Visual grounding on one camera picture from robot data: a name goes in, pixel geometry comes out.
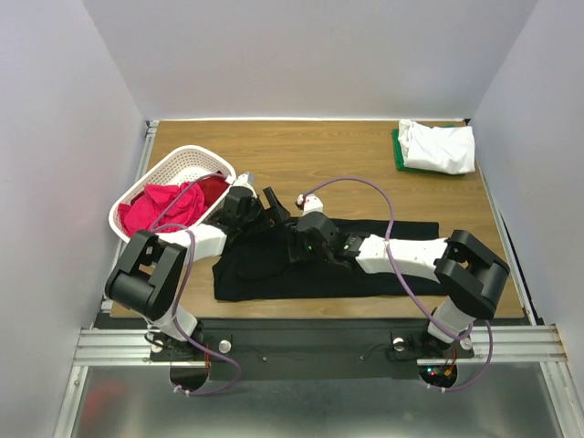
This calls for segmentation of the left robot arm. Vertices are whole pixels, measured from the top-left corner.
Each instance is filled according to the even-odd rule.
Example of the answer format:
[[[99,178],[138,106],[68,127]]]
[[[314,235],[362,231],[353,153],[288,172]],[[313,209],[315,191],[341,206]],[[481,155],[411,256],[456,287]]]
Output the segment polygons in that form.
[[[231,335],[204,333],[204,323],[180,301],[195,262],[217,258],[214,293],[221,301],[285,299],[291,290],[288,233],[297,219],[271,188],[257,197],[247,186],[229,188],[199,224],[158,218],[136,231],[106,282],[108,298],[161,332],[152,344],[182,359],[202,351],[226,360]]]

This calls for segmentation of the white perforated plastic basket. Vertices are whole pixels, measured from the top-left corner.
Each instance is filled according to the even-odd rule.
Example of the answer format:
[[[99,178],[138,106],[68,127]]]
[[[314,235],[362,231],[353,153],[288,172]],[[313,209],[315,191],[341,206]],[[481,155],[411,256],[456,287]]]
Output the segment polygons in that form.
[[[197,145],[184,145],[179,147],[147,171],[135,182],[110,208],[109,226],[112,231],[125,243],[130,238],[122,229],[119,207],[122,203],[129,203],[144,187],[149,184],[177,185],[179,183],[191,182],[197,177],[219,171],[227,177],[229,183],[236,179],[234,167],[221,156],[204,147]]]

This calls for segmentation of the green folded t shirt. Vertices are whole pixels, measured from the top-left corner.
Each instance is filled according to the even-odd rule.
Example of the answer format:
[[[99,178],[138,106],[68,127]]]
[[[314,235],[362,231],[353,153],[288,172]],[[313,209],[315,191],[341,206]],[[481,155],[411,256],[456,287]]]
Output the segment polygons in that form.
[[[392,148],[394,154],[394,162],[396,169],[400,172],[416,172],[416,173],[427,173],[427,174],[442,174],[442,172],[432,171],[432,170],[425,170],[425,169],[417,169],[407,167],[405,165],[405,161],[402,155],[402,146],[399,141],[399,130],[394,129],[391,131],[391,140],[392,140]]]

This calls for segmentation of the black t shirt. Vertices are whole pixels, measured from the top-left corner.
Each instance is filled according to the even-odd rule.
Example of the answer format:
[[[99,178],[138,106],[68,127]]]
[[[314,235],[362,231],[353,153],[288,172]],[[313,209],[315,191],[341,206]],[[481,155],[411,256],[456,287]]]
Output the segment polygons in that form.
[[[385,234],[387,223],[379,220],[332,219],[342,232]],[[391,237],[404,240],[431,240],[439,237],[437,222],[396,221]],[[225,249],[213,266],[214,298],[242,302],[267,299],[405,297],[407,294],[392,273],[366,274],[326,261],[292,264],[288,258],[287,235],[283,225],[261,233],[240,236]],[[445,297],[440,283],[403,274],[417,297]]]

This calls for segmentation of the pink t shirt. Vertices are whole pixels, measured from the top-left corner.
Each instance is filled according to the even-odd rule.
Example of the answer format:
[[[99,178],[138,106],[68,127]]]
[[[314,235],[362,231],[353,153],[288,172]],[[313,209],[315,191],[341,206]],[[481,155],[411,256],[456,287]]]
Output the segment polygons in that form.
[[[195,224],[213,204],[202,183],[147,184],[131,201],[118,207],[121,229],[128,236],[167,224]]]

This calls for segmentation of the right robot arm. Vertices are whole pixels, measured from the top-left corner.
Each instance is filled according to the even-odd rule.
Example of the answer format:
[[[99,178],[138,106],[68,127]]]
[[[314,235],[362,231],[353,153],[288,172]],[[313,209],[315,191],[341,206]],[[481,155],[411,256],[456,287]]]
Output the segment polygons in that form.
[[[434,240],[343,233],[321,212],[303,214],[290,226],[288,253],[293,263],[318,260],[370,275],[394,274],[429,319],[420,345],[431,356],[466,338],[476,320],[494,317],[510,274],[501,257],[465,230]],[[446,299],[429,311],[406,283],[407,276],[439,284]]]

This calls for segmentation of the dark red t shirt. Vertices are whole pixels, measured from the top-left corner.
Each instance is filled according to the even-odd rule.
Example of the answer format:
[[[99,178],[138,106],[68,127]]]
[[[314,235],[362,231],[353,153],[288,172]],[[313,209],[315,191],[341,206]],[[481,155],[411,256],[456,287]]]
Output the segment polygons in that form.
[[[209,209],[229,188],[229,183],[224,178],[219,176],[205,178],[199,181],[197,184],[203,193],[203,205],[207,209]]]

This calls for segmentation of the white folded t shirt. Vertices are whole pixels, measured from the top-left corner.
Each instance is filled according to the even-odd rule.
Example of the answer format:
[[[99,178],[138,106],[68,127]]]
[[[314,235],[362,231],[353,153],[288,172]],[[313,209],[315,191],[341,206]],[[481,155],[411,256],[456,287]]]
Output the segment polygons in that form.
[[[475,136],[471,126],[430,127],[400,120],[401,163],[410,170],[466,175],[475,172]]]

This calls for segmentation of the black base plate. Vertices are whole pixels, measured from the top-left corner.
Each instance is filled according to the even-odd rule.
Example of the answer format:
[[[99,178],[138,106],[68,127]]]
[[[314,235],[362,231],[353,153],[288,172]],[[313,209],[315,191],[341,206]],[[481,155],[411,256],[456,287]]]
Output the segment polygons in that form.
[[[155,330],[146,334],[151,359],[168,361],[177,382],[392,378],[416,380],[423,361],[443,366],[471,359],[472,348],[427,334],[415,318],[205,318],[194,338],[214,358]]]

